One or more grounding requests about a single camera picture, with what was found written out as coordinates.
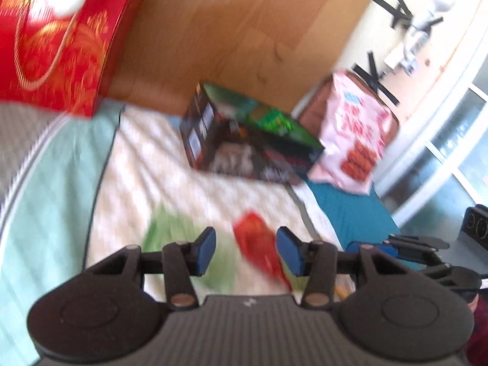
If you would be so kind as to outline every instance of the red snack packet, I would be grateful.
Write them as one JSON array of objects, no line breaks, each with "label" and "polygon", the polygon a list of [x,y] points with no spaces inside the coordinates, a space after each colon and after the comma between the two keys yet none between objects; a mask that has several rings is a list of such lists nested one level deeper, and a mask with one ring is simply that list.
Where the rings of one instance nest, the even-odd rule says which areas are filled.
[{"label": "red snack packet", "polygon": [[264,220],[249,212],[234,224],[233,229],[242,255],[272,279],[282,281],[291,292],[291,283],[285,276],[276,250],[276,236]]}]

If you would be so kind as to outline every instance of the pink package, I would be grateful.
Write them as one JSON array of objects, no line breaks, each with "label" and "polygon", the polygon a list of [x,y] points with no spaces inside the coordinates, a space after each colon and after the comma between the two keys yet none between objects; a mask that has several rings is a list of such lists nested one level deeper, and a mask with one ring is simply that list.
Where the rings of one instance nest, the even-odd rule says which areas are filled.
[{"label": "pink package", "polygon": [[352,194],[369,194],[372,171],[382,158],[391,111],[362,91],[344,71],[333,74],[319,140],[325,150],[308,172],[313,182],[330,183]]}]

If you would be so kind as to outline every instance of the wooden panel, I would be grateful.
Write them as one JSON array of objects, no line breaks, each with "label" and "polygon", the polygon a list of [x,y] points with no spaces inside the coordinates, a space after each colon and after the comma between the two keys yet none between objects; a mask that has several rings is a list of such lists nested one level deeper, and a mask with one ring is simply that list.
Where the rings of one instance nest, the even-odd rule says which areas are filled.
[{"label": "wooden panel", "polygon": [[145,0],[110,95],[182,114],[199,80],[291,111],[369,0]]}]

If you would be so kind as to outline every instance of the window pane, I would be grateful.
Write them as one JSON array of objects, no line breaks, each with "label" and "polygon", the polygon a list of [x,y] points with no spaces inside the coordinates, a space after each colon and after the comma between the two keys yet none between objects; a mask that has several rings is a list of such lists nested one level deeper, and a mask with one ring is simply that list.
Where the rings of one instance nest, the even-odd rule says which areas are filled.
[{"label": "window pane", "polygon": [[448,157],[464,138],[469,127],[483,108],[485,101],[468,89],[456,111],[444,124],[441,131],[432,141],[433,145]]},{"label": "window pane", "polygon": [[404,235],[429,235],[454,241],[466,208],[474,202],[455,177],[449,180],[401,229]]},{"label": "window pane", "polygon": [[409,199],[440,166],[439,160],[428,149],[424,149],[411,169],[381,199],[389,213],[393,213]]},{"label": "window pane", "polygon": [[488,57],[481,66],[473,84],[481,89],[485,94],[488,94]]},{"label": "window pane", "polygon": [[488,205],[488,131],[459,166],[459,170],[483,198],[484,205]]}]

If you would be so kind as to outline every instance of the glass door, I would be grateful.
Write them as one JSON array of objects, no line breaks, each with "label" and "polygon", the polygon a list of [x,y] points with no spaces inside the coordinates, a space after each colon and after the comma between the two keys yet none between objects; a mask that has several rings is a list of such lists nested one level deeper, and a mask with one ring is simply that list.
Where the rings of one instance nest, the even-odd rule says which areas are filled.
[{"label": "glass door", "polygon": [[488,204],[488,59],[458,107],[382,201],[402,234],[456,239],[465,210]]}]

